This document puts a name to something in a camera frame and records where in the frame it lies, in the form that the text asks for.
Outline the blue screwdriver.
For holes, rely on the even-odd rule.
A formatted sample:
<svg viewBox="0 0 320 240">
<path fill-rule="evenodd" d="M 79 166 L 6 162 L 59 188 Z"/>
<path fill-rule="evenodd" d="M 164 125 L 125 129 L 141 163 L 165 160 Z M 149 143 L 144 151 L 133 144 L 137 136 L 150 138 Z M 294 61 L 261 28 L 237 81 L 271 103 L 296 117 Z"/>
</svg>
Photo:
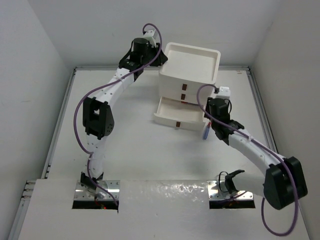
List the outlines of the blue screwdriver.
<svg viewBox="0 0 320 240">
<path fill-rule="evenodd" d="M 209 135 L 209 132 L 210 132 L 210 129 L 211 129 L 211 125 L 212 125 L 212 123 L 208 122 L 208 124 L 204 128 L 204 132 L 203 132 L 203 135 L 202 135 L 202 139 L 203 140 L 206 140 L 208 138 L 208 135 Z"/>
</svg>

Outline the white drawer cabinet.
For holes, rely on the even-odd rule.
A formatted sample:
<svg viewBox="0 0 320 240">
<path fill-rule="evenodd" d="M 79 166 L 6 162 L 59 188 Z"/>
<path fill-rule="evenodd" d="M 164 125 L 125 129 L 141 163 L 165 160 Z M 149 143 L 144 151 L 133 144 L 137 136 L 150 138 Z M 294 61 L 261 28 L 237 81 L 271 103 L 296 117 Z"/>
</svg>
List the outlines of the white drawer cabinet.
<svg viewBox="0 0 320 240">
<path fill-rule="evenodd" d="M 159 70 L 161 97 L 196 104 L 198 89 L 216 83 L 221 59 L 218 50 L 170 42 L 164 54 L 168 60 Z"/>
</svg>

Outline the white bottom drawer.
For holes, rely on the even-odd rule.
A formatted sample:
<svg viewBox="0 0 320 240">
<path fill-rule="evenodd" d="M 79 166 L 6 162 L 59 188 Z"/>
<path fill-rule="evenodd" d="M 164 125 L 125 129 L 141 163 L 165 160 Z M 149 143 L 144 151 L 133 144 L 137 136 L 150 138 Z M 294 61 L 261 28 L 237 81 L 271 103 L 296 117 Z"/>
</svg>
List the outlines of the white bottom drawer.
<svg viewBox="0 0 320 240">
<path fill-rule="evenodd" d="M 191 131 L 202 131 L 206 123 L 198 105 L 166 97 L 160 98 L 154 121 L 160 125 Z"/>
</svg>

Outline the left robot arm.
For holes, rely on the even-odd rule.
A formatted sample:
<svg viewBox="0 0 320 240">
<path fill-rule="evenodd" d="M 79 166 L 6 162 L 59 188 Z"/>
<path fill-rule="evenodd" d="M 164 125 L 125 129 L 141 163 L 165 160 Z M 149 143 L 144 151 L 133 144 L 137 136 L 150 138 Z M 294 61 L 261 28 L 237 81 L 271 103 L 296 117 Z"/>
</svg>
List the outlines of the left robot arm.
<svg viewBox="0 0 320 240">
<path fill-rule="evenodd" d="M 162 43 L 153 43 L 143 37 L 135 38 L 126 55 L 119 61 L 115 75 L 107 86 L 92 97 L 87 96 L 82 105 L 82 124 L 85 128 L 89 163 L 81 173 L 80 182 L 96 189 L 103 178 L 104 148 L 107 137 L 115 127 L 112 108 L 120 95 L 133 84 L 148 66 L 160 67 L 168 58 Z"/>
</svg>

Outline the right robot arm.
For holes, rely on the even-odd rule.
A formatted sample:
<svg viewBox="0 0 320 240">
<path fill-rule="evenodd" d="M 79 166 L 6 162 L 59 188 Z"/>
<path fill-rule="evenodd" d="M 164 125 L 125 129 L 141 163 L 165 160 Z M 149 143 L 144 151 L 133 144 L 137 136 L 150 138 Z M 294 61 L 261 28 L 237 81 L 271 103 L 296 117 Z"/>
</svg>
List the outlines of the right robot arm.
<svg viewBox="0 0 320 240">
<path fill-rule="evenodd" d="M 294 156 L 281 156 L 252 139 L 241 123 L 231 119 L 227 100 L 208 97 L 205 110 L 204 116 L 211 121 L 217 138 L 242 153 L 264 175 L 252 190 L 256 195 L 281 210 L 295 201 L 294 191 L 298 199 L 308 194 L 301 162 Z"/>
</svg>

